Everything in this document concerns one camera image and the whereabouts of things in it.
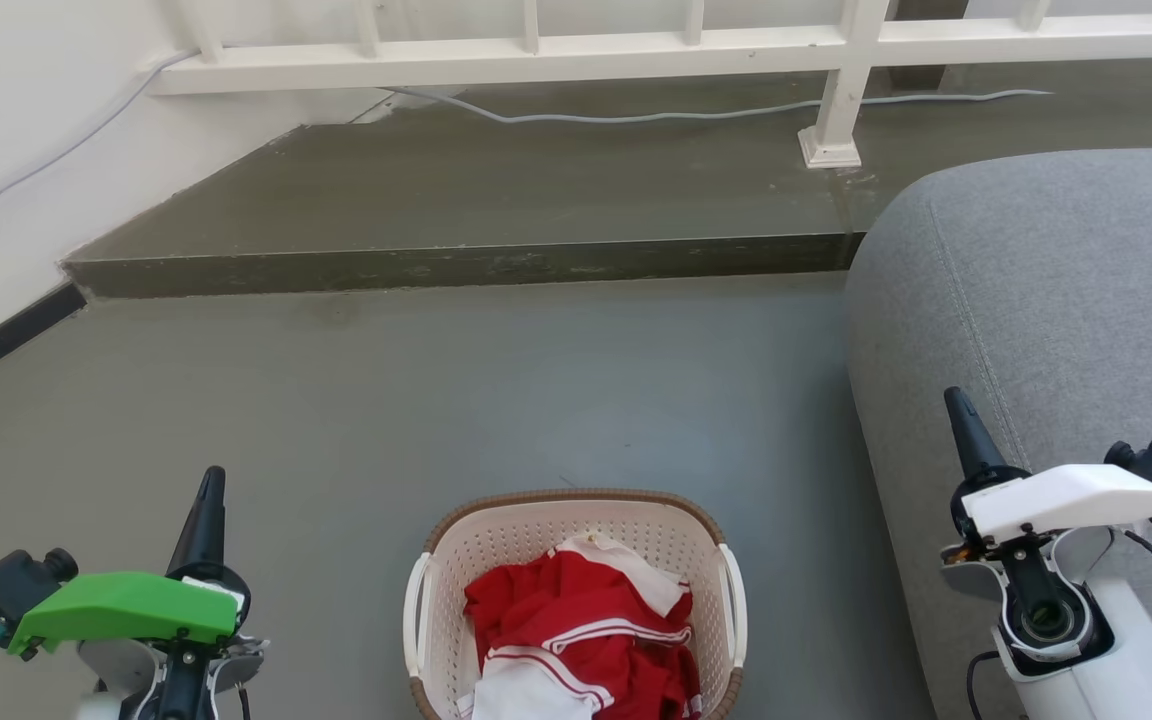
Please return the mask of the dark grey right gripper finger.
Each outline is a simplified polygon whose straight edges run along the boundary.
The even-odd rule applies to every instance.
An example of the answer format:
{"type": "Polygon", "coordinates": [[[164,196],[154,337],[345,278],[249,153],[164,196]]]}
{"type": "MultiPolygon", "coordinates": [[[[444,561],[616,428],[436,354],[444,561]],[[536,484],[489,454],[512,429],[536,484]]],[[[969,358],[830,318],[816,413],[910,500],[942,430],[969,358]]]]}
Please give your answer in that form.
{"type": "Polygon", "coordinates": [[[996,469],[1005,468],[1005,456],[993,442],[973,401],[956,386],[945,389],[943,401],[964,480],[996,478],[996,469]]]}

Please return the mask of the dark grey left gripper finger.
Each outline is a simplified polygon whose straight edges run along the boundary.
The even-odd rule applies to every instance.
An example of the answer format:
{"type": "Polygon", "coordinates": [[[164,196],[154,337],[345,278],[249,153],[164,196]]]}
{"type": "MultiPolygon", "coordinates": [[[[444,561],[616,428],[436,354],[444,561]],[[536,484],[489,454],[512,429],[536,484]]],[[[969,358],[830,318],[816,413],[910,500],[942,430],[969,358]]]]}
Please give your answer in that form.
{"type": "Polygon", "coordinates": [[[198,486],[166,569],[168,577],[220,577],[225,551],[227,471],[210,467],[198,486]]]}

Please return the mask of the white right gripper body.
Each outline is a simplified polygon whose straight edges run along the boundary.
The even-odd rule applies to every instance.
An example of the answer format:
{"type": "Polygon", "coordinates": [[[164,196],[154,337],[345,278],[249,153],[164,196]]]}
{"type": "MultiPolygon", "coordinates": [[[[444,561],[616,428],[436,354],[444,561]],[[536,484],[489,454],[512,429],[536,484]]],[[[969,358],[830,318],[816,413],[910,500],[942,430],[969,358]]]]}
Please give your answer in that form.
{"type": "Polygon", "coordinates": [[[963,497],[975,533],[996,544],[1083,526],[1152,533],[1152,482],[1114,465],[1068,464],[963,497]]]}

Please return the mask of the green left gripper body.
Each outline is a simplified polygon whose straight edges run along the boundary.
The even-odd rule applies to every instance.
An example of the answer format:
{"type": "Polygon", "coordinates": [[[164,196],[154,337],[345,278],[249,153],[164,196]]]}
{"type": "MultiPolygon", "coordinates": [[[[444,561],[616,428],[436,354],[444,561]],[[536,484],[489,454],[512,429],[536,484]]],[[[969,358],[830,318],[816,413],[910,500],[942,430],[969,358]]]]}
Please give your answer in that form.
{"type": "Polygon", "coordinates": [[[41,578],[58,588],[24,612],[8,643],[9,655],[83,641],[175,641],[217,644],[238,632],[251,591],[229,571],[221,579],[161,577],[143,571],[76,574],[41,578]]]}

